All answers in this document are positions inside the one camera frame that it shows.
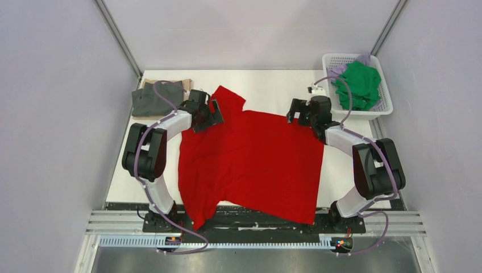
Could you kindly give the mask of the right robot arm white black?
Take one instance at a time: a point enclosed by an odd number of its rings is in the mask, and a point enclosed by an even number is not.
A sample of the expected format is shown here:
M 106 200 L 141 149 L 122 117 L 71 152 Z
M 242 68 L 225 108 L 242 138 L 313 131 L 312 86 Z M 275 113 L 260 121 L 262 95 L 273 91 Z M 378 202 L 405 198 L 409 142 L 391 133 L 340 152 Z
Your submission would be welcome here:
M 297 119 L 300 126 L 311 128 L 321 143 L 352 158 L 354 187 L 330 206 L 328 223 L 333 231 L 345 231 L 351 218 L 364 217 L 364 211 L 374 203 L 395 199 L 405 188 L 406 178 L 394 141 L 363 136 L 333 120 L 328 97 L 294 98 L 286 118 L 288 123 Z

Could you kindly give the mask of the red t shirt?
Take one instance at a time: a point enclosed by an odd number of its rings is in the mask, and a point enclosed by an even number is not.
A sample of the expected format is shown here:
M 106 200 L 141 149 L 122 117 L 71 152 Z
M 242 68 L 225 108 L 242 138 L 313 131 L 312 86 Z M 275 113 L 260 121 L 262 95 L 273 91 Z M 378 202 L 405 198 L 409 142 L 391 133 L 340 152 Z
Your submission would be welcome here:
M 221 201 L 313 224 L 324 145 L 308 127 L 244 110 L 244 98 L 223 86 L 213 98 L 223 123 L 184 131 L 180 144 L 178 188 L 194 229 Z

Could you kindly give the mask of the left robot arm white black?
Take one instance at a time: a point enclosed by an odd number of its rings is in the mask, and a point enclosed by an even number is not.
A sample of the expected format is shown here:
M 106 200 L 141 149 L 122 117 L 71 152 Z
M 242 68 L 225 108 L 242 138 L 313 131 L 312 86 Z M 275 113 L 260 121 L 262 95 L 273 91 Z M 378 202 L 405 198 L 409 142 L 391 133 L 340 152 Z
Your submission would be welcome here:
M 224 122 L 220 105 L 208 93 L 192 89 L 188 99 L 178 106 L 161 97 L 171 110 L 151 125 L 131 125 L 123 150 L 123 169 L 141 184 L 150 211 L 158 214 L 156 223 L 164 231 L 178 226 L 178 215 L 173 213 L 175 201 L 170 195 L 164 171 L 167 164 L 167 144 L 176 135 L 192 130 L 200 133 Z

